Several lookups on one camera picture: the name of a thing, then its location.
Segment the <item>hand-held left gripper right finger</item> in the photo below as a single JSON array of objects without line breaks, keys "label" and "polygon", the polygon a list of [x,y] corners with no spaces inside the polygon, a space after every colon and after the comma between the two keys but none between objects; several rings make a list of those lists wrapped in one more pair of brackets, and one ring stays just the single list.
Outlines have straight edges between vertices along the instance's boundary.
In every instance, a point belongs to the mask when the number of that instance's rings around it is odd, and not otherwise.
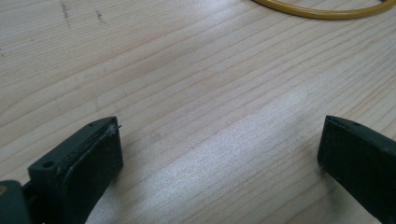
[{"label": "hand-held left gripper right finger", "polygon": [[328,116],[318,164],[382,224],[396,224],[396,141],[355,121]]}]

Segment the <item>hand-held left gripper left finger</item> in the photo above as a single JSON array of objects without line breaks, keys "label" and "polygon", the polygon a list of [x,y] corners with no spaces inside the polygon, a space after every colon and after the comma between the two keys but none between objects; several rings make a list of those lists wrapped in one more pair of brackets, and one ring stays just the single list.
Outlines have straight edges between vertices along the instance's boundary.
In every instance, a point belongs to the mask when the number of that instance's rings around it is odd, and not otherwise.
[{"label": "hand-held left gripper left finger", "polygon": [[93,121],[28,167],[22,187],[29,224],[84,224],[120,172],[118,120]]}]

